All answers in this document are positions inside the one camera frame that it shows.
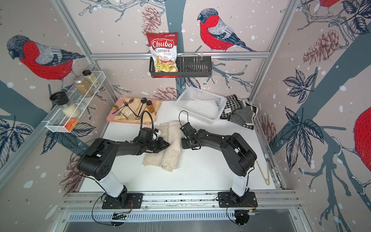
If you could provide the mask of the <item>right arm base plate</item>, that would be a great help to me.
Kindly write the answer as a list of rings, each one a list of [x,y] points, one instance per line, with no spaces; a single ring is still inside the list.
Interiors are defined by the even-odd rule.
[[[246,192],[242,197],[236,195],[233,191],[219,192],[217,201],[220,208],[227,207],[258,207],[257,198],[254,192]]]

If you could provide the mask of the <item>black white patterned scarf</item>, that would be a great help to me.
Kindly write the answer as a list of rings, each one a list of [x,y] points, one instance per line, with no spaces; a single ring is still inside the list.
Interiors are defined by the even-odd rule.
[[[226,97],[226,106],[220,119],[227,120],[247,129],[254,129],[254,121],[259,109],[245,100],[238,99],[236,95]]]

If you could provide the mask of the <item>white plastic basket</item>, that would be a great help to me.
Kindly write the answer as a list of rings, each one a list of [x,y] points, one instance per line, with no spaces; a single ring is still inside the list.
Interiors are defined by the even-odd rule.
[[[176,100],[178,108],[208,124],[220,119],[226,104],[226,97],[194,87],[187,88]]]

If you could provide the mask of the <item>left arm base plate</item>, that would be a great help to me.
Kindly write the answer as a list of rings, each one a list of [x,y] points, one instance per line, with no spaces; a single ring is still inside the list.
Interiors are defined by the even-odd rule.
[[[143,193],[122,193],[117,198],[105,196],[102,209],[140,209],[144,194]]]

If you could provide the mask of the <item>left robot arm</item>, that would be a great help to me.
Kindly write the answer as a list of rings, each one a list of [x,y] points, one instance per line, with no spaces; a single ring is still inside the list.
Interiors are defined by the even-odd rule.
[[[159,153],[170,146],[158,135],[157,129],[141,128],[132,141],[115,142],[103,138],[95,139],[77,164],[77,169],[94,179],[105,193],[118,199],[126,187],[112,171],[116,156],[139,156],[144,153]]]

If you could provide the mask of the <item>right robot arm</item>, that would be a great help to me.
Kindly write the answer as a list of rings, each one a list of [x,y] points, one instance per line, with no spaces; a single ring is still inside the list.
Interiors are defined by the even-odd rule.
[[[234,173],[231,192],[236,197],[245,196],[248,191],[249,172],[255,169],[257,155],[239,133],[219,135],[204,129],[196,130],[188,122],[180,127],[184,137],[182,149],[199,150],[208,147],[220,151]]]

